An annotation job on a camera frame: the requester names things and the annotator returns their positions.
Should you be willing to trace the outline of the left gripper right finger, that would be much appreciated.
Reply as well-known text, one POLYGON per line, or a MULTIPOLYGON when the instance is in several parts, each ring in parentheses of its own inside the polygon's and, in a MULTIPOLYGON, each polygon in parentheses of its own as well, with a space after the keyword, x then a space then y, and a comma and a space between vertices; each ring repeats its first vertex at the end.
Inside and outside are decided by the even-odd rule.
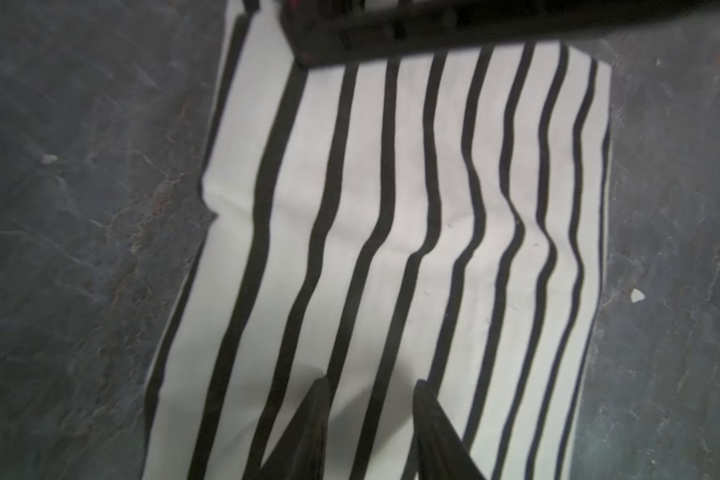
POLYGON ((418 380, 415 385, 412 413, 415 464, 420 479, 484 479, 425 380, 418 380))

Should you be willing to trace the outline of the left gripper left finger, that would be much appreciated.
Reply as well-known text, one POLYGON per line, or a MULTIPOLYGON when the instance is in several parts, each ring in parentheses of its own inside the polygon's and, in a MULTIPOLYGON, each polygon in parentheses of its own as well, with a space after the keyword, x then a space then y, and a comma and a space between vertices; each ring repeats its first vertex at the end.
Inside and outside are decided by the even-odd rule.
POLYGON ((331 392, 316 380, 254 479, 321 480, 325 471, 331 392))

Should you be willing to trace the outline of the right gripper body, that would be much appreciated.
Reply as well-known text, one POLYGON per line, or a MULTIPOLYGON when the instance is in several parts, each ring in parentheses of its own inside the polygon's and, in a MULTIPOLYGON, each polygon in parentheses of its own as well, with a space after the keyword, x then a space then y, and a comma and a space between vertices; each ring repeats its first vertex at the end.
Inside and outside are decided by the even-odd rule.
POLYGON ((305 67, 526 40, 594 36, 720 11, 720 1, 285 1, 305 67))

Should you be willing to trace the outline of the black white striped tank top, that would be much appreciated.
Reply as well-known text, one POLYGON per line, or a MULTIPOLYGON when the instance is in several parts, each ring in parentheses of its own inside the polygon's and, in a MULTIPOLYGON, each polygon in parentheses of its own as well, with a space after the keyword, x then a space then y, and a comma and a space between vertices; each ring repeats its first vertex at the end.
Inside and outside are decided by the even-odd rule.
POLYGON ((415 479, 414 388, 479 475, 566 479, 604 279, 611 67, 557 41, 306 69, 231 1, 215 218, 145 391, 146 479, 251 479, 303 400, 326 479, 415 479))

